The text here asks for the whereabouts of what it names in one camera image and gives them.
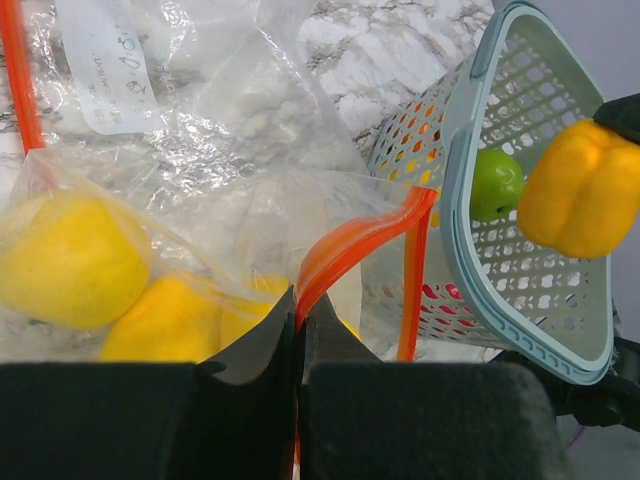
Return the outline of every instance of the yellow pepper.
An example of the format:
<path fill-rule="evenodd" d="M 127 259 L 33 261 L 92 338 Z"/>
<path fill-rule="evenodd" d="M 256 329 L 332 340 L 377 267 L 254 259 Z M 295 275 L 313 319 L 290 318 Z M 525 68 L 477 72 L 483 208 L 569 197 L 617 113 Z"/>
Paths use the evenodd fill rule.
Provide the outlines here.
<path fill-rule="evenodd" d="M 194 290 L 186 278 L 207 292 Z M 253 287 L 279 296 L 286 292 L 289 281 L 277 275 L 256 277 Z M 199 363 L 258 325 L 274 305 L 275 301 L 261 303 L 225 296 L 210 280 L 186 272 L 165 275 L 115 323 L 100 361 Z M 360 339 L 357 331 L 342 323 Z"/>
<path fill-rule="evenodd" d="M 612 252 L 640 207 L 640 146 L 591 119 L 560 133 L 531 173 L 518 225 L 533 243 L 574 258 Z"/>

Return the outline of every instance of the light blue basket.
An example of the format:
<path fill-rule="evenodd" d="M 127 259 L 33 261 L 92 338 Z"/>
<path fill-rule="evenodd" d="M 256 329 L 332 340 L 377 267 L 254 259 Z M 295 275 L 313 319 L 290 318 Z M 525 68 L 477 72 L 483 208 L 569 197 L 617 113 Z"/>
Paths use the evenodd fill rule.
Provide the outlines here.
<path fill-rule="evenodd" d="M 557 133 L 602 102 L 548 18 L 514 2 L 493 16 L 475 55 L 384 126 L 372 175 L 441 191 L 429 232 L 422 335 L 517 350 L 577 384 L 606 373 L 609 259 L 579 261 L 535 246 L 515 212 L 491 224 L 469 219 L 478 149 L 502 148 L 528 174 Z M 389 295 L 388 285 L 380 292 L 381 303 L 399 308 L 400 292 Z"/>

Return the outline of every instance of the orange zipper seal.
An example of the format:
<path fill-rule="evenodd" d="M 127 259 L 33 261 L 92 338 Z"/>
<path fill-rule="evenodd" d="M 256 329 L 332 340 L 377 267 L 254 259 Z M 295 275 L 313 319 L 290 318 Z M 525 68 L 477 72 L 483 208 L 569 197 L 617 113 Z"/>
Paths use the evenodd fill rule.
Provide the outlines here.
<path fill-rule="evenodd" d="M 411 187 L 402 206 L 391 214 L 355 218 L 316 243 L 302 261 L 296 281 L 296 328 L 329 288 L 375 250 L 407 233 L 404 257 L 404 308 L 397 358 L 411 361 L 420 319 L 427 232 L 437 198 L 433 189 Z"/>
<path fill-rule="evenodd" d="M 29 51 L 18 0 L 0 0 L 0 33 L 7 61 L 9 88 L 13 97 L 25 155 L 46 146 L 38 118 L 31 82 Z"/>

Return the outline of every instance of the gray wall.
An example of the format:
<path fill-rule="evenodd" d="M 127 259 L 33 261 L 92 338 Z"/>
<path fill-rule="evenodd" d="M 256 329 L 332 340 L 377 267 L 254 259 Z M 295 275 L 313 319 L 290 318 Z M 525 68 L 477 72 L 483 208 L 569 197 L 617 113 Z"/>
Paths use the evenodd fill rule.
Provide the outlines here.
<path fill-rule="evenodd" d="M 493 3 L 498 8 L 507 0 Z M 607 99 L 640 92 L 639 0 L 531 3 L 551 18 Z M 623 334 L 640 342 L 640 221 L 612 257 L 613 297 Z M 590 430 L 572 457 L 579 480 L 640 480 L 640 433 L 623 428 Z"/>

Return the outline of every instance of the plastic bag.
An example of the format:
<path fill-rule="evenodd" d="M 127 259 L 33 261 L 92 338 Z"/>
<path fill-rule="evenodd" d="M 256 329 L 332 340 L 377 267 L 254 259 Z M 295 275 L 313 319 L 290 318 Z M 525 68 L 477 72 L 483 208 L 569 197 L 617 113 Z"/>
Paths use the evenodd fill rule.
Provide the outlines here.
<path fill-rule="evenodd" d="M 364 173 L 335 108 L 295 55 L 296 32 L 314 4 L 2 2 L 23 136 L 33 130 L 31 147 L 137 149 L 189 182 L 191 193 L 273 165 Z M 31 87 L 30 106 L 22 97 Z"/>
<path fill-rule="evenodd" d="M 212 355 L 262 320 L 294 283 L 300 308 L 303 298 L 329 289 L 338 316 L 359 330 L 375 352 L 381 340 L 376 324 L 389 324 L 386 306 L 379 301 L 381 292 L 411 294 L 417 286 L 419 298 L 421 282 L 414 282 L 412 289 L 407 279 L 422 278 L 424 258 L 416 257 L 426 250 L 435 192 L 298 167 L 181 196 L 182 190 L 157 162 L 135 155 L 124 147 L 100 155 L 48 148 L 33 150 L 27 157 L 0 222 L 0 278 L 7 279 L 0 282 L 0 300 L 23 313 L 4 323 L 6 334 L 0 338 L 11 346 L 0 345 L 3 360 L 104 359 L 105 342 L 112 344 L 114 335 L 120 339 L 120 351 L 109 359 L 149 349 L 165 360 L 191 359 L 202 352 Z M 84 203 L 78 207 L 82 202 L 74 195 L 84 203 L 86 198 L 89 203 L 97 200 L 99 208 L 93 203 L 91 208 Z M 81 213 L 72 215 L 70 210 Z M 409 232 L 408 240 L 403 232 Z M 110 240 L 101 243 L 101 235 Z M 120 248 L 115 254 L 114 245 Z M 92 265 L 89 260 L 96 251 L 102 256 L 102 268 L 87 274 L 87 262 Z M 79 256 L 84 270 L 74 270 Z M 407 265 L 413 273 L 403 275 Z M 314 286 L 319 274 L 325 277 Z M 65 282 L 75 282 L 73 288 L 91 288 L 86 295 L 71 295 L 72 289 L 65 294 Z M 91 297 L 83 311 L 92 313 L 81 316 L 81 322 L 51 316 L 76 308 L 60 307 L 65 298 L 86 300 L 90 295 L 100 297 L 103 290 L 110 298 L 109 312 L 105 313 L 104 302 Z M 189 301 L 176 305 L 176 295 Z M 417 329 L 419 303 L 411 306 L 408 298 L 405 307 L 413 311 L 407 314 L 403 335 L 413 335 L 415 342 L 410 330 Z M 33 305 L 40 310 L 27 311 Z M 185 314 L 181 309 L 187 306 L 197 311 Z M 182 315 L 179 327 L 165 319 L 172 309 Z M 194 325 L 184 320 L 187 317 L 203 320 Z M 144 327 L 144 318 L 154 322 Z M 144 328 L 129 327 L 123 333 L 123 319 Z M 397 342 L 402 322 L 392 320 Z M 167 332 L 170 355 L 140 346 L 162 343 L 160 337 Z M 200 341 L 203 337 L 210 339 L 208 343 Z M 181 349 L 191 357 L 180 356 Z"/>

